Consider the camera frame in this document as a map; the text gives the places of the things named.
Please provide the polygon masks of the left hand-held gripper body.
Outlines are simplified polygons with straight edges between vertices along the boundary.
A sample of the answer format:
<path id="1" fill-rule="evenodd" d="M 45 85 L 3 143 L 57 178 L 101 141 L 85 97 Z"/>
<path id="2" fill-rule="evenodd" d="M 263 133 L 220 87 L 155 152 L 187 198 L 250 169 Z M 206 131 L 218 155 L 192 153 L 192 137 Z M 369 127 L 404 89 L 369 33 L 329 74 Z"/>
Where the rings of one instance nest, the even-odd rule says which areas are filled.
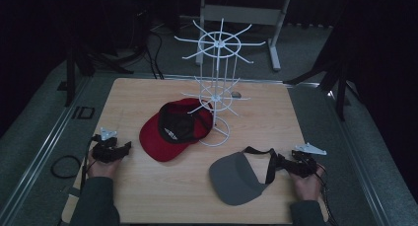
<path id="1" fill-rule="evenodd" d="M 93 158 L 103 163 L 113 162 L 117 159 L 116 144 L 117 132 L 108 130 L 104 127 L 100 128 L 100 133 L 95 134 L 92 140 L 96 142 L 93 147 Z"/>

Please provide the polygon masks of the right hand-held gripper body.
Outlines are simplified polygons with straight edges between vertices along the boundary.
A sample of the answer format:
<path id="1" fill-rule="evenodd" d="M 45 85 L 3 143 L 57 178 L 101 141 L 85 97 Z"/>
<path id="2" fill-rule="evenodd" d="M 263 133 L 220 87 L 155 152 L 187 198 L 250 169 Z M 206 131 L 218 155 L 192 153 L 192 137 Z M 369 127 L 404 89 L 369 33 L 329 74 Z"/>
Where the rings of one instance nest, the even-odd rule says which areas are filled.
<path id="1" fill-rule="evenodd" d="M 292 157 L 295 162 L 290 172 L 302 178 L 314 174 L 317 169 L 317 162 L 313 158 L 313 155 L 326 156 L 327 152 L 310 143 L 296 146 L 292 151 Z"/>

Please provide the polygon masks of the red and black cap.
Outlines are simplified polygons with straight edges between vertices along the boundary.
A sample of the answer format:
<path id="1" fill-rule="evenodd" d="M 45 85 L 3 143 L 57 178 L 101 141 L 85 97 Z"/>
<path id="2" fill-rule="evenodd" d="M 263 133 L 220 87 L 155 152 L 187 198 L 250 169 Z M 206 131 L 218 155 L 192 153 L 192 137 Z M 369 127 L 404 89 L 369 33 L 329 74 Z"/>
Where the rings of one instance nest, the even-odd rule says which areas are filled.
<path id="1" fill-rule="evenodd" d="M 168 102 L 142 126 L 139 141 L 151 158 L 168 162 L 204 139 L 212 130 L 213 119 L 198 99 Z"/>

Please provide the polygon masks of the grey sun visor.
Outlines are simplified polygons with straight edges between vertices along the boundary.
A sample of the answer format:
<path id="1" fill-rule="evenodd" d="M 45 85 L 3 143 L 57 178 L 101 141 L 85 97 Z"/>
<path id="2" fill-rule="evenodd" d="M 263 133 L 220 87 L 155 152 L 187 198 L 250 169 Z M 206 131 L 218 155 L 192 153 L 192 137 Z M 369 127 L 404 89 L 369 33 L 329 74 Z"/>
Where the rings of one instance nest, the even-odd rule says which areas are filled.
<path id="1" fill-rule="evenodd" d="M 265 181 L 261 183 L 245 154 L 270 156 Z M 261 196 L 275 180 L 278 156 L 273 148 L 259 151 L 247 146 L 215 161 L 209 168 L 209 178 L 215 193 L 226 204 L 237 206 Z"/>

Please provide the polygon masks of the white wire display rack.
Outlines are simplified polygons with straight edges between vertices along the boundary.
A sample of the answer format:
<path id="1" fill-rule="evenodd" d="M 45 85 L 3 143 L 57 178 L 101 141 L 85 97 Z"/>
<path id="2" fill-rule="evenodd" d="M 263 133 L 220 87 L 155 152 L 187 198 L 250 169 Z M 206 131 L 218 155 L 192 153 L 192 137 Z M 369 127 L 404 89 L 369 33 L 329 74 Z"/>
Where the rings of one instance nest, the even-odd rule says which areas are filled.
<path id="1" fill-rule="evenodd" d="M 246 33 L 252 25 L 241 29 L 238 32 L 230 33 L 224 30 L 224 21 L 218 31 L 207 32 L 203 27 L 193 23 L 196 29 L 200 31 L 198 39 L 178 38 L 175 39 L 184 42 L 192 42 L 197 45 L 197 51 L 185 57 L 200 58 L 203 60 L 208 57 L 212 61 L 209 77 L 204 76 L 203 64 L 199 65 L 199 75 L 194 77 L 194 81 L 198 84 L 199 91 L 196 93 L 183 93 L 188 98 L 196 98 L 201 105 L 209 109 L 213 116 L 213 126 L 209 136 L 200 140 L 205 146 L 218 147 L 226 143 L 231 136 L 231 129 L 227 121 L 222 117 L 222 113 L 229 112 L 235 116 L 239 114 L 234 111 L 234 101 L 247 101 L 243 96 L 240 99 L 231 97 L 232 92 L 237 92 L 236 86 L 240 82 L 240 78 L 236 76 L 238 61 L 252 64 L 252 61 L 240 55 L 243 47 L 246 46 L 262 46 L 262 42 L 242 42 L 240 35 Z"/>

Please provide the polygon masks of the person's left hand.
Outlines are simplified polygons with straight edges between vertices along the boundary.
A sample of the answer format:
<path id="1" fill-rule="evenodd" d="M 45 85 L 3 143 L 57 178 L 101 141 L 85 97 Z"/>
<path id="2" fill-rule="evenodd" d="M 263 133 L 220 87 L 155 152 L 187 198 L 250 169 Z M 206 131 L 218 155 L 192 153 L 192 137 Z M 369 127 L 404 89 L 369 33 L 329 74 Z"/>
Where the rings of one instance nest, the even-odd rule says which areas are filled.
<path id="1" fill-rule="evenodd" d="M 121 163 L 118 159 L 113 162 L 103 163 L 93 158 L 93 152 L 90 151 L 88 155 L 88 170 L 87 174 L 90 178 L 109 178 L 113 179 L 116 175 L 117 169 Z"/>

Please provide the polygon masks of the person's right hand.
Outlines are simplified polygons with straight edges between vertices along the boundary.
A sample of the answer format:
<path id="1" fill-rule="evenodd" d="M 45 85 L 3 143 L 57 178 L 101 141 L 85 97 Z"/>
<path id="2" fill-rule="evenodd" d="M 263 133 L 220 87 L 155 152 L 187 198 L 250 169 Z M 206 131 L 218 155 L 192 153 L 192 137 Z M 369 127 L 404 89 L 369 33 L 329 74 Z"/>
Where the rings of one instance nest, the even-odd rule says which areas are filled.
<path id="1" fill-rule="evenodd" d="M 318 201 L 322 188 L 321 176 L 324 174 L 324 167 L 318 165 L 313 175 L 302 178 L 293 173 L 289 176 L 293 181 L 295 193 L 299 200 Z"/>

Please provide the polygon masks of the grey tape piece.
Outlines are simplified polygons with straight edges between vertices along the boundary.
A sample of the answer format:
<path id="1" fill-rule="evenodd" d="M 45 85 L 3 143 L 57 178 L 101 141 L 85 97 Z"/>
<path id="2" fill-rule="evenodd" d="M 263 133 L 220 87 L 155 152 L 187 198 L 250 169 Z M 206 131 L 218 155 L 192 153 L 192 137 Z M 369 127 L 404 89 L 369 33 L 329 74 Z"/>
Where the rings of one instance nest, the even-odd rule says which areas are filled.
<path id="1" fill-rule="evenodd" d="M 74 187 L 69 187 L 69 186 L 65 186 L 61 192 L 67 194 L 67 195 L 72 195 L 75 197 L 79 197 L 81 194 L 81 191 L 78 188 L 74 188 Z"/>

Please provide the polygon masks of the black rectangular bracket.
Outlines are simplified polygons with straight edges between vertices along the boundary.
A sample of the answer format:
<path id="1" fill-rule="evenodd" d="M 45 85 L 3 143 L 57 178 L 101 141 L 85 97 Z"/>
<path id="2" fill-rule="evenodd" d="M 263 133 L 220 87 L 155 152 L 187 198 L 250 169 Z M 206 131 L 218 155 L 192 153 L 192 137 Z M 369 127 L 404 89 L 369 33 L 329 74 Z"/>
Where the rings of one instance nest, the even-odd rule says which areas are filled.
<path id="1" fill-rule="evenodd" d="M 72 114 L 72 119 L 91 119 L 95 111 L 91 107 L 77 107 Z"/>

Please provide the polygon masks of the metal floor rail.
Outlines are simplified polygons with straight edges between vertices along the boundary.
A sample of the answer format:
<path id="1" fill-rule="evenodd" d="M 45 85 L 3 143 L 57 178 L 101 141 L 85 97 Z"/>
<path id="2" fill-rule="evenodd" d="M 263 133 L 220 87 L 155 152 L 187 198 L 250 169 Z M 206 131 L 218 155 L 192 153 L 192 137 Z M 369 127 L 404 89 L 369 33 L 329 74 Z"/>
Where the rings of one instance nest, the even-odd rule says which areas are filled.
<path id="1" fill-rule="evenodd" d="M 371 177 L 366 171 L 366 166 L 361 160 L 357 145 L 354 142 L 353 135 L 351 134 L 351 131 L 349 130 L 346 122 L 342 121 L 337 113 L 335 116 L 340 121 L 339 126 L 344 137 L 344 141 L 347 144 L 346 150 L 348 152 L 350 162 L 359 180 L 366 201 L 369 204 L 369 208 L 374 215 L 377 226 L 389 226 L 389 220 L 385 210 L 383 209 L 382 202 L 372 183 Z"/>
<path id="2" fill-rule="evenodd" d="M 29 166 L 25 169 L 22 177 L 6 203 L 0 210 L 0 226 L 13 226 L 13 221 L 16 218 L 19 210 L 22 208 L 23 203 L 27 199 L 37 177 L 39 176 L 43 166 L 49 158 L 51 152 L 54 150 L 56 143 L 58 142 L 61 134 L 65 130 L 65 127 L 70 120 L 70 116 L 77 106 L 77 102 L 80 99 L 82 93 L 89 86 L 91 82 L 90 78 L 82 78 L 76 90 L 78 94 L 75 95 L 70 104 L 63 108 L 59 115 L 58 120 L 54 123 L 48 135 L 36 152 L 36 155 L 30 161 Z"/>

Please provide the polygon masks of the grey metal desk frame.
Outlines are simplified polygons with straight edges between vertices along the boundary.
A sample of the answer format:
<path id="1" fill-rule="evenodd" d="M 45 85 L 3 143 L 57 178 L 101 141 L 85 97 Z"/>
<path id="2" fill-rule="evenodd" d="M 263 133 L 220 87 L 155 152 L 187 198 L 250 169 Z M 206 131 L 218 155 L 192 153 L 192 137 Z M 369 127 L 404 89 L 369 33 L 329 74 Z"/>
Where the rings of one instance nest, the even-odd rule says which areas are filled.
<path id="1" fill-rule="evenodd" d="M 281 64 L 276 45 L 284 25 L 290 1 L 291 0 L 283 0 L 280 9 L 267 9 L 215 5 L 208 4 L 206 0 L 200 0 L 199 23 L 201 27 L 204 27 L 206 21 L 224 21 L 229 23 L 273 26 L 275 31 L 272 37 L 268 39 L 267 45 L 272 69 L 274 71 L 279 71 L 281 69 Z"/>

